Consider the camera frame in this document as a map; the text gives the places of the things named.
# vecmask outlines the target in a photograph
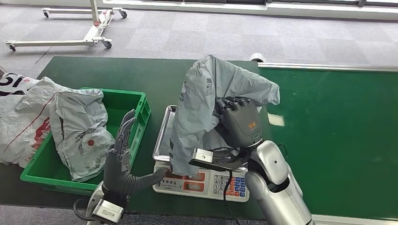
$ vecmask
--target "red logo on bag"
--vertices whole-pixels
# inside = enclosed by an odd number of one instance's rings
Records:
[[[50,130],[50,117],[47,117],[43,121],[43,124],[36,129],[36,135],[34,137],[35,143],[32,145],[32,148],[35,150],[39,149],[41,143],[44,141],[45,137],[47,137],[47,134],[50,132]]]

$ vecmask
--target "humanoid robot arm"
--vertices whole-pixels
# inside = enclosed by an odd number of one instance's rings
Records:
[[[82,216],[76,209],[75,214],[88,225],[117,224],[124,213],[130,195],[136,191],[148,188],[160,182],[165,174],[166,167],[161,167],[156,172],[143,177],[130,174],[123,162],[125,152],[128,153],[131,126],[134,124],[134,109],[128,112],[117,132],[116,141],[107,154],[104,180],[97,186],[87,205],[86,215]]]
[[[242,97],[216,99],[220,116],[217,132],[239,157],[230,162],[213,160],[211,150],[195,150],[190,164],[217,171],[235,170],[247,163],[245,183],[271,225],[314,225],[290,166],[278,146],[261,137],[262,125],[253,100]]]

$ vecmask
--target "plastic bag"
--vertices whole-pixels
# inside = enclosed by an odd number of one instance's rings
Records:
[[[86,181],[102,172],[115,142],[106,130],[107,111],[101,90],[65,90],[50,106],[50,125],[58,154],[72,180]]]
[[[214,130],[216,97],[251,98],[258,109],[279,104],[279,86],[266,78],[208,55],[193,64],[183,83],[180,101],[171,129],[169,150],[173,173],[195,175],[199,168],[189,165],[195,148],[227,147]]]
[[[38,82],[36,79],[17,74],[5,74],[0,79],[0,118],[13,110],[29,88]]]
[[[44,77],[0,118],[0,162],[27,166],[50,132],[50,103],[61,90],[69,89]]]

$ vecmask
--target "gray carpet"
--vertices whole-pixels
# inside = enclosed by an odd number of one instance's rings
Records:
[[[266,225],[262,221],[240,220],[242,225]],[[0,205],[2,225],[85,225],[72,210],[40,209]],[[157,215],[124,215],[119,225],[234,225],[226,219]]]
[[[50,15],[38,7],[0,4],[0,41],[83,39],[90,15]],[[198,59],[212,53],[271,62],[398,66],[398,24],[275,18],[256,15],[129,10],[115,15],[103,36],[113,47],[21,47],[0,44],[7,71],[37,77],[53,56]]]

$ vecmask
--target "digital scale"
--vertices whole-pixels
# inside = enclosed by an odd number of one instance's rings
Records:
[[[175,112],[176,106],[174,105],[166,108],[161,130],[153,151],[153,159],[156,161],[153,171],[156,171],[158,167],[169,168],[165,178],[153,185],[154,191],[173,195],[223,200],[224,188],[230,175],[228,171],[218,172],[202,168],[193,177],[171,173],[168,150],[170,149],[169,138]],[[225,193],[227,201],[247,202],[249,200],[249,191],[245,185],[246,172],[246,167],[240,167],[232,172],[232,180]]]

